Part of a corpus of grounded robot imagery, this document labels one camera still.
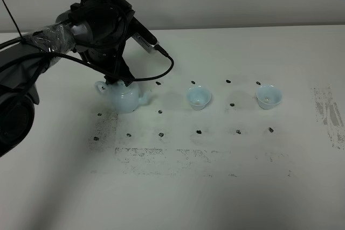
table surface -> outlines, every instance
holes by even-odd
[[[1,229],[344,229],[345,26],[153,34],[175,67],[140,84],[153,98],[131,114],[87,67],[39,78],[32,130],[0,159]],[[124,57],[136,77],[169,66],[133,40]],[[204,110],[185,99],[191,81],[212,92]],[[259,108],[257,81],[282,103]]]

